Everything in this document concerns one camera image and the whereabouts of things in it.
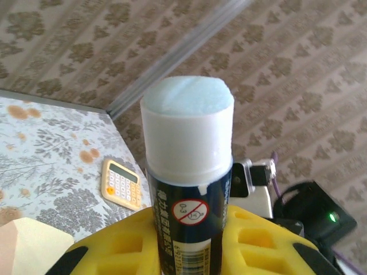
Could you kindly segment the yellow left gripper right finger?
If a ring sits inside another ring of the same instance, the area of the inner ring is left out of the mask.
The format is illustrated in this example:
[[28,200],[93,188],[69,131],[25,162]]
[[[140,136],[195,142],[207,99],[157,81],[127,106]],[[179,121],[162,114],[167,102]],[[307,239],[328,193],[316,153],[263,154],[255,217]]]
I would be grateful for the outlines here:
[[221,262],[221,274],[339,274],[312,242],[233,205]]

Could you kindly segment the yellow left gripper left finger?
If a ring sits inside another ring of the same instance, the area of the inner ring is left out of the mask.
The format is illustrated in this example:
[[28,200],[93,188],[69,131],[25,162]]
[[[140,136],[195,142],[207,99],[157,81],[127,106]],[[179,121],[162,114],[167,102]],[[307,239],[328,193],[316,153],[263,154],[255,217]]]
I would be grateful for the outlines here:
[[152,208],[74,243],[48,274],[161,274]]

